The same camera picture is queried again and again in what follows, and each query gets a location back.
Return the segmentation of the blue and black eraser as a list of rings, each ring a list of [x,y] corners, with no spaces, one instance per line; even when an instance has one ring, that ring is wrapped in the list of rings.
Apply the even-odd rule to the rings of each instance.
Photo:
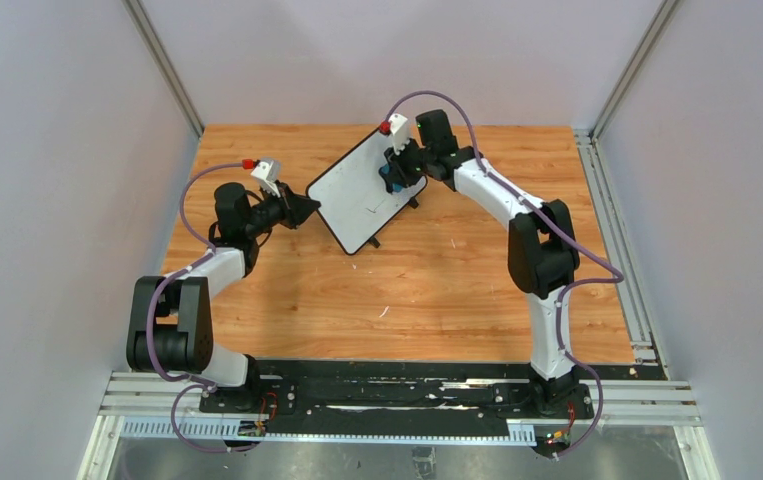
[[[384,187],[387,193],[393,194],[401,192],[405,188],[401,172],[393,165],[385,164],[379,169],[378,173],[384,182]]]

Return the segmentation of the black framed whiteboard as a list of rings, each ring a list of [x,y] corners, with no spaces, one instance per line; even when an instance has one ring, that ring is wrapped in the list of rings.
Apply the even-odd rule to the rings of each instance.
[[[407,208],[427,187],[427,179],[389,194],[378,171],[386,164],[390,139],[376,128],[314,179],[306,195],[321,203],[317,211],[347,255],[354,255]]]

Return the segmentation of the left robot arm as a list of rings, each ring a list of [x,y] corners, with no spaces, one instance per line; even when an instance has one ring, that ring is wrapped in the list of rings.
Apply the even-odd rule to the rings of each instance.
[[[216,342],[211,302],[252,272],[275,226],[296,229],[321,204],[284,182],[260,194],[226,183],[215,190],[214,201],[216,220],[205,254],[170,274],[136,281],[126,360],[134,371],[191,381],[209,394],[235,391],[243,402],[256,404],[263,390],[257,361]]]

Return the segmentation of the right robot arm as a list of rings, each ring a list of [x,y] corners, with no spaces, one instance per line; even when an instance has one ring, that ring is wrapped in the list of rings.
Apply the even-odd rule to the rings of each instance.
[[[578,384],[571,360],[567,290],[580,265],[572,246],[574,230],[567,205],[545,202],[495,171],[476,145],[462,147],[443,110],[409,120],[393,113],[377,127],[385,139],[379,169],[388,193],[432,178],[476,202],[507,231],[507,268],[526,296],[533,338],[528,402],[549,411],[566,402]]]

